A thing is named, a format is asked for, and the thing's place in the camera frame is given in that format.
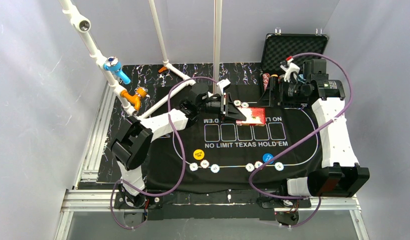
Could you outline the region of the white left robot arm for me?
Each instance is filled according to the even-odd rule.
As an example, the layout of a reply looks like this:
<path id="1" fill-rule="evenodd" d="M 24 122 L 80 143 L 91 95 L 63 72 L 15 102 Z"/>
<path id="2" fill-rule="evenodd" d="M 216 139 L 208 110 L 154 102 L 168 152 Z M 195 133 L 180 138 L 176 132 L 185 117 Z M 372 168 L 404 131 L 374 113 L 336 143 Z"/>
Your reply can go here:
<path id="1" fill-rule="evenodd" d="M 221 122 L 246 121 L 247 117 L 225 91 L 230 85 L 228 79 L 221 80 L 216 84 L 217 93 L 210 95 L 207 84 L 195 83 L 186 97 L 180 101 L 178 108 L 171 108 L 171 103 L 168 101 L 167 113 L 146 119 L 128 117 L 110 144 L 111 152 L 121 172 L 121 178 L 118 180 L 121 185 L 120 191 L 129 198 L 135 198 L 139 194 L 162 197 L 176 190 L 186 170 L 184 149 L 181 150 L 181 174 L 175 186 L 164 193 L 151 194 L 144 191 L 142 164 L 146 160 L 151 143 L 164 135 L 173 133 L 181 145 L 182 140 L 178 132 L 195 124 L 200 113 L 216 114 Z"/>

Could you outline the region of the light blue chip row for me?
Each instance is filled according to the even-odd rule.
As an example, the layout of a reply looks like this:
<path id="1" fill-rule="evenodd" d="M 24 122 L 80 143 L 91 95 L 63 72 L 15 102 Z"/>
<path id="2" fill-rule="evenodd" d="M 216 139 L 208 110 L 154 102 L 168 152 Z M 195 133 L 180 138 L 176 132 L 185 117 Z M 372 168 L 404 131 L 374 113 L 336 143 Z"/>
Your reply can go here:
<path id="1" fill-rule="evenodd" d="M 218 164 L 212 164 L 210 170 L 212 173 L 218 173 L 220 171 L 220 166 Z"/>
<path id="2" fill-rule="evenodd" d="M 284 170 L 284 165 L 283 165 L 281 162 L 276 162 L 276 163 L 274 164 L 274 168 L 275 168 L 277 171 L 281 172 L 281 171 Z"/>

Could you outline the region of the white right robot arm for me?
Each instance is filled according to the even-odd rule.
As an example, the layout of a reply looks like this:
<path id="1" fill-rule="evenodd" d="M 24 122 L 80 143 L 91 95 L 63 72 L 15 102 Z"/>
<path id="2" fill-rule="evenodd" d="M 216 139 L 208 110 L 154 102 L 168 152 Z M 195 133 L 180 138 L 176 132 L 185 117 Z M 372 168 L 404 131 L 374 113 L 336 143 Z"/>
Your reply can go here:
<path id="1" fill-rule="evenodd" d="M 278 199 L 296 200 L 306 197 L 351 198 L 369 180 L 370 171 L 361 167 L 351 146 L 345 111 L 345 90 L 340 80 L 329 79 L 325 59 L 303 63 L 305 82 L 299 82 L 300 68 L 290 56 L 280 64 L 285 74 L 279 83 L 279 95 L 288 100 L 306 100 L 318 123 L 313 134 L 321 144 L 321 168 L 305 177 L 282 181 L 275 193 L 263 194 Z"/>

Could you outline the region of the yellow big blind button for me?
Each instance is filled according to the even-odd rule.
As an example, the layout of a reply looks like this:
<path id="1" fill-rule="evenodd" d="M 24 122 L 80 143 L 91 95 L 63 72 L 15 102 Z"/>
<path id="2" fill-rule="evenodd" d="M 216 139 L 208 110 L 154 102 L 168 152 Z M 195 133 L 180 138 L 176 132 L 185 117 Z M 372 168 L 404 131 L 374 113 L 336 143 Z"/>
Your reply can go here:
<path id="1" fill-rule="evenodd" d="M 201 161 L 205 158 L 205 152 L 202 149 L 196 149 L 192 154 L 195 160 Z"/>

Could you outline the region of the blue small blind button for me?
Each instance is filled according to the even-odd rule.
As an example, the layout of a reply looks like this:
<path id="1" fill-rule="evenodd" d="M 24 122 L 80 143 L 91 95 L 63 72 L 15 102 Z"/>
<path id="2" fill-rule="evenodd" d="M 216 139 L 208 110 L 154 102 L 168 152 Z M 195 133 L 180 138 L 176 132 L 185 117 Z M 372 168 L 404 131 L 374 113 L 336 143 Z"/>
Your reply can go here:
<path id="1" fill-rule="evenodd" d="M 271 153 L 265 153 L 262 156 L 262 162 L 263 163 L 268 163 L 268 164 L 273 164 L 274 160 L 273 160 L 274 156 Z"/>

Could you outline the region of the playing card deck box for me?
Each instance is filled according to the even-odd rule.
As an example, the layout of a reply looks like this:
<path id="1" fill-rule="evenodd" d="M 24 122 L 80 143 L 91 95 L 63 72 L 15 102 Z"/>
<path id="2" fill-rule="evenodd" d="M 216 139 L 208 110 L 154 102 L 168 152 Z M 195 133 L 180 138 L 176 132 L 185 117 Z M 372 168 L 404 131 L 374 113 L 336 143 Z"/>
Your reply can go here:
<path id="1" fill-rule="evenodd" d="M 236 120 L 238 126 L 258 126 L 266 124 L 266 110 L 261 107 L 239 107 L 246 120 Z"/>

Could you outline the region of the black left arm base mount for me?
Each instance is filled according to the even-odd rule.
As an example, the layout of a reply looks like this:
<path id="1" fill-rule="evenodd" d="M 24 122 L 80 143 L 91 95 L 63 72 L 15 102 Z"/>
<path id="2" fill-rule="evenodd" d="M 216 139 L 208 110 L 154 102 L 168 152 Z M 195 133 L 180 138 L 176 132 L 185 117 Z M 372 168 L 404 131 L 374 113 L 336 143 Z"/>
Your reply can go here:
<path id="1" fill-rule="evenodd" d="M 113 189 L 110 195 L 109 206 L 110 206 L 111 215 L 114 221 L 116 222 L 116 224 L 119 225 L 121 228 L 134 231 L 135 229 L 143 226 L 147 222 L 148 206 L 149 206 L 150 200 L 152 200 L 152 203 L 159 204 L 160 198 L 165 196 L 166 194 L 167 194 L 166 192 L 158 191 L 158 190 L 153 190 L 152 192 L 140 190 L 139 194 L 134 196 L 133 194 L 129 193 L 129 191 L 125 189 L 122 184 L 119 184 L 119 182 L 116 182 L 115 185 L 113 186 Z M 117 217 L 115 216 L 113 202 L 117 202 L 117 203 L 121 202 L 122 204 L 126 204 L 128 207 L 131 207 L 134 209 L 140 209 L 141 213 L 143 214 L 142 222 L 136 226 L 128 226 L 126 224 L 120 223 Z"/>

